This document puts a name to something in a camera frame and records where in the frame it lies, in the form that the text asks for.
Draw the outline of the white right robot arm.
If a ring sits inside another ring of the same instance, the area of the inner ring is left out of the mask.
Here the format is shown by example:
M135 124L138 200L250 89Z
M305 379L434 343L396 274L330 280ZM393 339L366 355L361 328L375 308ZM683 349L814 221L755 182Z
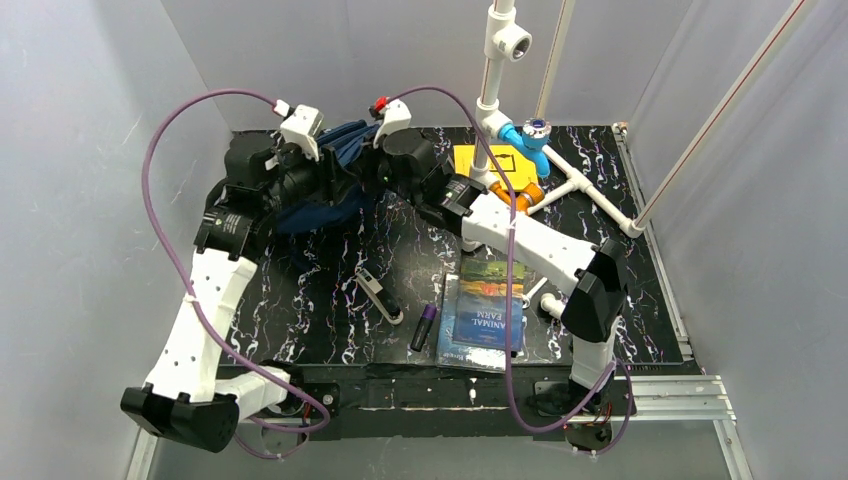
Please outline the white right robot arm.
M556 317L573 337L569 384L582 393L605 387L613 369L615 322L628 293L622 244L595 245L512 213L482 183L439 160L416 129L376 138L367 156L376 163L378 185L407 201L425 222L511 255L564 293Z

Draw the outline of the navy blue student backpack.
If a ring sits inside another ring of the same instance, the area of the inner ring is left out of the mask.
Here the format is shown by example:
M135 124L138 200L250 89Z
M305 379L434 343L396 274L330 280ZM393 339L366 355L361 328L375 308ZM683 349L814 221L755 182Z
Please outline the navy blue student backpack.
M351 173L359 165L365 147L372 143L378 126L364 120L344 123L321 132L316 138L324 169L318 190L292 203L277 215L276 232L298 235L346 222L359 210L371 210L375 194L367 191Z

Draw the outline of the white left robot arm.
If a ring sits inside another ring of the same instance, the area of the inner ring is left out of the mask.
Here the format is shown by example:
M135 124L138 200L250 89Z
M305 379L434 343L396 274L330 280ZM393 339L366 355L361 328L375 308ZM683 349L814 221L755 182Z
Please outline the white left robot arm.
M142 169L148 218L185 288L169 337L142 386L125 389L121 410L149 434L209 452L223 450L244 419L298 398L321 415L289 432L309 435L326 427L330 411L292 383L282 364L256 364L226 341L243 293L274 238L276 214L299 197L282 179L269 140L249 146L234 139L224 157L225 177L207 199L191 264L176 255L152 207L149 173L158 142Z

